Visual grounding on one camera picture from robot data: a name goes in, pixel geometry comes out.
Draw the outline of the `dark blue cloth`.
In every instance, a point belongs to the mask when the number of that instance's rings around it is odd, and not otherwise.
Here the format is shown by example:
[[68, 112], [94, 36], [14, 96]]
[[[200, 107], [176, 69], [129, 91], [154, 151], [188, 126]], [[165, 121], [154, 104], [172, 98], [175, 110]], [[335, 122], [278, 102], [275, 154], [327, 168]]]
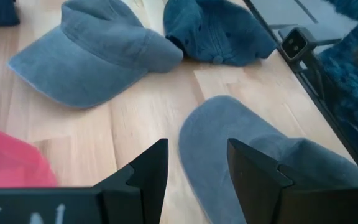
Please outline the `dark blue cloth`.
[[228, 0], [168, 0], [163, 26], [187, 57], [215, 65], [243, 67], [276, 49], [260, 22]]

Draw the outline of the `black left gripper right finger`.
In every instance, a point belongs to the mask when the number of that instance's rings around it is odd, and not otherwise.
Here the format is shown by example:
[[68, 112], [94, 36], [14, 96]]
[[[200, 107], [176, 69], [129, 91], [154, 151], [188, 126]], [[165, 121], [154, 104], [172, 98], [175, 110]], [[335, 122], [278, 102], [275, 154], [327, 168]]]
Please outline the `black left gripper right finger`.
[[278, 161], [234, 138], [227, 141], [227, 161], [247, 224], [275, 224], [281, 191], [293, 185]]

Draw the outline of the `grey cloth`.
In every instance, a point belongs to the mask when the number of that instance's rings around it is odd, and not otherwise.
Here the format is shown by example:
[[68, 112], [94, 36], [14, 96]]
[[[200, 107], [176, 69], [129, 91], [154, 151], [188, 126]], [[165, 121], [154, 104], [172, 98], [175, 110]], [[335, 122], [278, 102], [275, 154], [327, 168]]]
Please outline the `grey cloth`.
[[167, 73], [183, 52], [142, 25], [121, 0], [67, 0], [60, 25], [9, 66], [30, 86], [75, 108], [104, 103], [147, 73]]

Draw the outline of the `grey-blue baseball cap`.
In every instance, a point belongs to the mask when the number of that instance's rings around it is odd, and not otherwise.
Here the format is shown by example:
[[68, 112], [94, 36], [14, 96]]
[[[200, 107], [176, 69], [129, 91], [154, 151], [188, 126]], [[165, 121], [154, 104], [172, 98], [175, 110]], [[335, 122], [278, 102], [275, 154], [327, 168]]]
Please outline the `grey-blue baseball cap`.
[[234, 138], [278, 161], [293, 181], [275, 224], [358, 224], [358, 166], [306, 138], [282, 134], [240, 101], [215, 96], [197, 107], [179, 137], [183, 168], [212, 224], [247, 224], [227, 161]]

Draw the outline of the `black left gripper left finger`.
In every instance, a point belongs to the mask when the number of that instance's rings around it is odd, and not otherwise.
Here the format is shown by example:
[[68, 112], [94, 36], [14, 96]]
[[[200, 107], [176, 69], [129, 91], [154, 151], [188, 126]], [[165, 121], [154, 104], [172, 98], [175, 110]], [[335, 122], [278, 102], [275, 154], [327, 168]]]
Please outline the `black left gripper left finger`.
[[160, 224], [167, 176], [168, 140], [159, 139], [95, 185], [101, 224]]

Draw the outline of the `black aluminium table frame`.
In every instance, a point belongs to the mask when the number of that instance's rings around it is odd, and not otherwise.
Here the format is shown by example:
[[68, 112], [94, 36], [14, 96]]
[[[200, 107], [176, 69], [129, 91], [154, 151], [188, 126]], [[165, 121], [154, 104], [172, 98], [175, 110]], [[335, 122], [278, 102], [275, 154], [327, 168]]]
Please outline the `black aluminium table frame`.
[[[244, 0], [358, 165], [358, 0]], [[293, 27], [314, 50], [289, 61], [280, 48]]]

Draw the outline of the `red plastic bin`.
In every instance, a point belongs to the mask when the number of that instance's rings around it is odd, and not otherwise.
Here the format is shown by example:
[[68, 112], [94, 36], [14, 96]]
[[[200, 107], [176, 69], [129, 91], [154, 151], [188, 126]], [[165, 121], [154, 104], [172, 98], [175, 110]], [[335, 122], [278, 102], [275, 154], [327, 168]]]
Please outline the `red plastic bin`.
[[48, 160], [36, 147], [0, 131], [0, 188], [57, 185]]

